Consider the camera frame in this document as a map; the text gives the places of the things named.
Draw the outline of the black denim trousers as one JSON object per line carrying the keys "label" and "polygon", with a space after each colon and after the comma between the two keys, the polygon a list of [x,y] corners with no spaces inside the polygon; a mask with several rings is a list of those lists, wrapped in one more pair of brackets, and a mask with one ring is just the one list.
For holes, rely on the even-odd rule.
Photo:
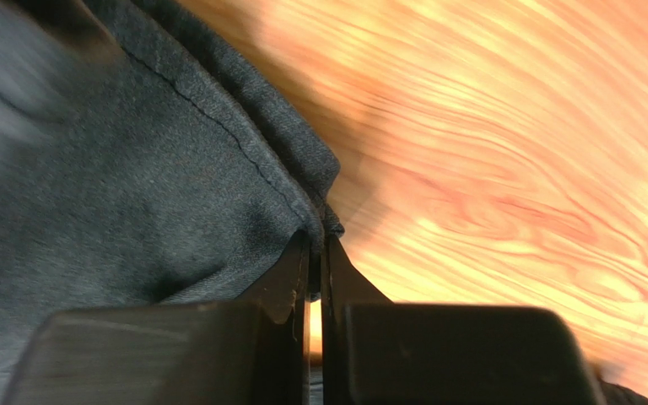
{"label": "black denim trousers", "polygon": [[173,1],[0,1],[0,397],[52,312],[232,298],[343,227],[332,151]]}

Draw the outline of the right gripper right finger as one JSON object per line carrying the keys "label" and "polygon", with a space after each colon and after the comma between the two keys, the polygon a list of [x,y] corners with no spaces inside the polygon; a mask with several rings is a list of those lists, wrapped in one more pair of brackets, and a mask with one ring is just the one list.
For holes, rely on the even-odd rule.
{"label": "right gripper right finger", "polygon": [[330,238],[321,255],[326,404],[602,404],[572,331],[532,306],[388,299]]}

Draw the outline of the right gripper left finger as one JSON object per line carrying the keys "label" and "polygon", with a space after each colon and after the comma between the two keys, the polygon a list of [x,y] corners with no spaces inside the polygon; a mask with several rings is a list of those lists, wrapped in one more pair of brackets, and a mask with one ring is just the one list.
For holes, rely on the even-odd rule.
{"label": "right gripper left finger", "polygon": [[6,404],[306,404],[310,241],[233,300],[69,310],[31,338]]}

